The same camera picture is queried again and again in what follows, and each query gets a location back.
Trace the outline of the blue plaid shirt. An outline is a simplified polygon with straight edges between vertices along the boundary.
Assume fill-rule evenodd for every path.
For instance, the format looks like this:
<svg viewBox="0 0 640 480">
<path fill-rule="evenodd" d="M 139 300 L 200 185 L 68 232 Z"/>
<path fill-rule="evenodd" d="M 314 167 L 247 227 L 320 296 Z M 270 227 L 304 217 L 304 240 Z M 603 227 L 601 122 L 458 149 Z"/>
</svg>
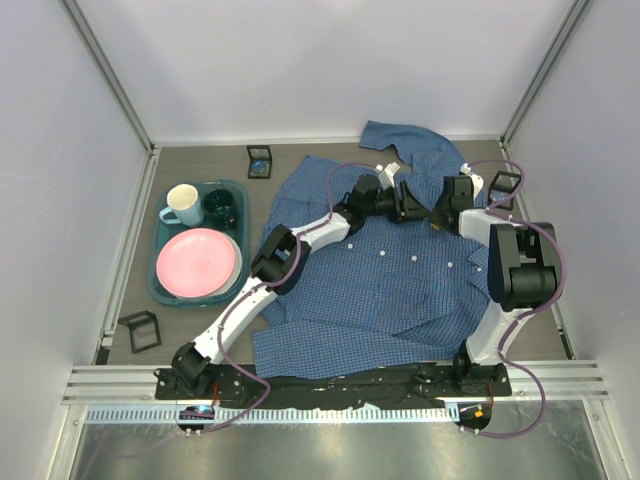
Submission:
<svg viewBox="0 0 640 480">
<path fill-rule="evenodd" d="M 448 139 L 416 126 L 369 121 L 360 146 L 394 146 L 411 167 L 396 181 L 429 209 L 443 178 L 465 163 Z M 275 195 L 261 242 L 279 224 L 299 227 L 328 213 L 326 181 L 336 165 L 301 161 Z M 487 264 L 486 247 L 426 221 L 368 218 L 354 236 L 312 253 L 295 287 L 262 310 L 269 328 L 252 337 L 257 375 L 323 379 L 451 359 L 487 309 Z"/>
</svg>

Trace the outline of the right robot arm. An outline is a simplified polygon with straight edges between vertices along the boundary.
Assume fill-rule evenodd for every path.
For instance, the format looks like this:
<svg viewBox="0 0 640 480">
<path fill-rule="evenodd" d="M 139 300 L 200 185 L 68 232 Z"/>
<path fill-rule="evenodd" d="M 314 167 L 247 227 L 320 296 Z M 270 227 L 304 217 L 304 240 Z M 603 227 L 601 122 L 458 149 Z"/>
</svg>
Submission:
<svg viewBox="0 0 640 480">
<path fill-rule="evenodd" d="M 435 227 L 488 249 L 490 302 L 447 375 L 456 392 L 484 396 L 508 380 L 509 347 L 531 316 L 560 297 L 566 267 L 552 224 L 504 219 L 491 208 L 476 208 L 474 201 L 471 176 L 448 176 L 430 220 Z"/>
</svg>

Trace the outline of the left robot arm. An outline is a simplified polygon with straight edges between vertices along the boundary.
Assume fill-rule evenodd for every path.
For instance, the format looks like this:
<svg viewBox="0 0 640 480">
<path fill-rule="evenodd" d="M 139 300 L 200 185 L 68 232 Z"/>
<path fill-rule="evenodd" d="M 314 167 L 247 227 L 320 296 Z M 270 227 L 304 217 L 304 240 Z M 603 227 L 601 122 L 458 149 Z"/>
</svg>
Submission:
<svg viewBox="0 0 640 480">
<path fill-rule="evenodd" d="M 179 388 L 193 399 L 211 391 L 213 366 L 225 359 L 228 346 L 258 313 L 293 289 L 312 253 L 354 235 L 371 216 L 402 224 L 430 215 L 406 182 L 384 183 L 380 176 L 366 174 L 341 201 L 330 201 L 320 219 L 296 228 L 277 225 L 254 257 L 238 295 L 205 331 L 177 350 L 171 369 Z"/>
</svg>

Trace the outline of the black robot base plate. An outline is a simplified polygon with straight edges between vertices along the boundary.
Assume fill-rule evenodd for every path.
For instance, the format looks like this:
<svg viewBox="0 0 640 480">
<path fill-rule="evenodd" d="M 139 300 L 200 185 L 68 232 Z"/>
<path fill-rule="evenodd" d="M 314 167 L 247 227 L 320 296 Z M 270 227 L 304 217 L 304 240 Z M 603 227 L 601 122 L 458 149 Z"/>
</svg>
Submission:
<svg viewBox="0 0 640 480">
<path fill-rule="evenodd" d="M 244 409 L 256 402 L 265 386 L 229 365 L 212 365 L 205 370 L 204 387 L 193 391 L 171 368 L 154 371 L 155 398 L 211 404 L 218 400 L 225 408 Z M 261 409 L 344 410 L 366 404 L 380 409 L 430 408 L 446 398 L 509 397 L 512 388 L 507 369 L 500 364 L 473 367 L 466 376 L 451 365 L 413 363 L 378 368 L 357 374 L 320 380 L 273 377 L 271 391 Z"/>
</svg>

